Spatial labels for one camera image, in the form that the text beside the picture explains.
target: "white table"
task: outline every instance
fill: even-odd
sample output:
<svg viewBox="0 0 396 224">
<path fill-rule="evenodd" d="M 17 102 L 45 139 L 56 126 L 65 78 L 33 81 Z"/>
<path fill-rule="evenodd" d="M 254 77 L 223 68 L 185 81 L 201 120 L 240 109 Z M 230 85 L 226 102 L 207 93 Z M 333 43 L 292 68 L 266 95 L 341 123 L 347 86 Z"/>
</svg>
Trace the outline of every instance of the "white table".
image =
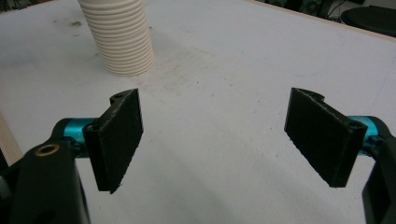
<svg viewBox="0 0 396 224">
<path fill-rule="evenodd" d="M 0 16 L 0 111 L 24 152 L 140 90 L 145 132 L 118 191 L 78 160 L 92 223 L 364 223 L 374 162 L 330 189 L 283 128 L 298 87 L 396 133 L 394 39 L 243 0 L 145 6 L 156 63 L 138 77 L 107 72 L 76 0 Z"/>
</svg>

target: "stain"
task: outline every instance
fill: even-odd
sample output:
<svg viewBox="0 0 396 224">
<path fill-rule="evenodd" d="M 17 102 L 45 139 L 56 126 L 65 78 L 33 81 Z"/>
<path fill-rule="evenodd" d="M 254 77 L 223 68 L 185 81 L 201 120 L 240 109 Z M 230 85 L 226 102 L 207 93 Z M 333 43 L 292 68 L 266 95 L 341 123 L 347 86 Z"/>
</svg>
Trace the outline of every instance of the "stain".
<svg viewBox="0 0 396 224">
<path fill-rule="evenodd" d="M 80 21 L 73 21 L 69 23 L 70 27 L 79 27 L 81 26 L 81 22 Z"/>
</svg>

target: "black stool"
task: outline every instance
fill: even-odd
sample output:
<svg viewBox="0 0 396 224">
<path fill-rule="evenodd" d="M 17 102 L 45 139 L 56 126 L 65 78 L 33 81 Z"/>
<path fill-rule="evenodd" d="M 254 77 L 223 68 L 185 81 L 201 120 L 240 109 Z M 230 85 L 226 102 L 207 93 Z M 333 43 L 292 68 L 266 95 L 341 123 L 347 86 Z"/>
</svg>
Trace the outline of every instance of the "black stool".
<svg viewBox="0 0 396 224">
<path fill-rule="evenodd" d="M 356 7 L 341 14 L 346 25 L 396 37 L 396 9 Z"/>
</svg>

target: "stack of cups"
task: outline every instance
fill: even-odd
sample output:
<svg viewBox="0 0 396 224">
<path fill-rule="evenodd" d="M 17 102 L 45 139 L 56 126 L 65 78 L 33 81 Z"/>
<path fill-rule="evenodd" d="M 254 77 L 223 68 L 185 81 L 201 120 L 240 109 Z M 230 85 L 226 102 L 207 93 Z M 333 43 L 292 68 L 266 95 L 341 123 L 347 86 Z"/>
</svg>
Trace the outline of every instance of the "stack of cups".
<svg viewBox="0 0 396 224">
<path fill-rule="evenodd" d="M 115 75 L 132 76 L 154 62 L 141 0 L 78 0 L 96 46 Z"/>
</svg>

